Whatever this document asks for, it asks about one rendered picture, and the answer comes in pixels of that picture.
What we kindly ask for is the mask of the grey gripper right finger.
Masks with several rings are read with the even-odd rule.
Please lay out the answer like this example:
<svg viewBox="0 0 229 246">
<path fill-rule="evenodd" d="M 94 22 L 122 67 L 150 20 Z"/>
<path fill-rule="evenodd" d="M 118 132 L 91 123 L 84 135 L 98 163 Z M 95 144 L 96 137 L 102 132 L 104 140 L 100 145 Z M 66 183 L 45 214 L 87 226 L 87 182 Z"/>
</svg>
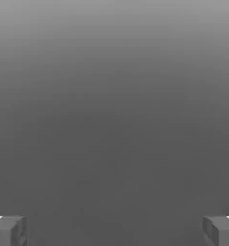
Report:
<svg viewBox="0 0 229 246">
<path fill-rule="evenodd" d="M 229 246 L 229 216 L 204 216 L 202 230 L 207 246 Z"/>
</svg>

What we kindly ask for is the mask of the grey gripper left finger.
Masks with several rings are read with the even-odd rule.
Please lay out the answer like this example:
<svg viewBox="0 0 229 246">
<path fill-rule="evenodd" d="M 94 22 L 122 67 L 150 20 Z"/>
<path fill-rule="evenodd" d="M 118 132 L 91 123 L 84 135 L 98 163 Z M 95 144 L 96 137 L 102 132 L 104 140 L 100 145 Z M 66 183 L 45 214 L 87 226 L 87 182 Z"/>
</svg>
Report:
<svg viewBox="0 0 229 246">
<path fill-rule="evenodd" d="M 0 216 L 0 246 L 27 246 L 27 219 Z"/>
</svg>

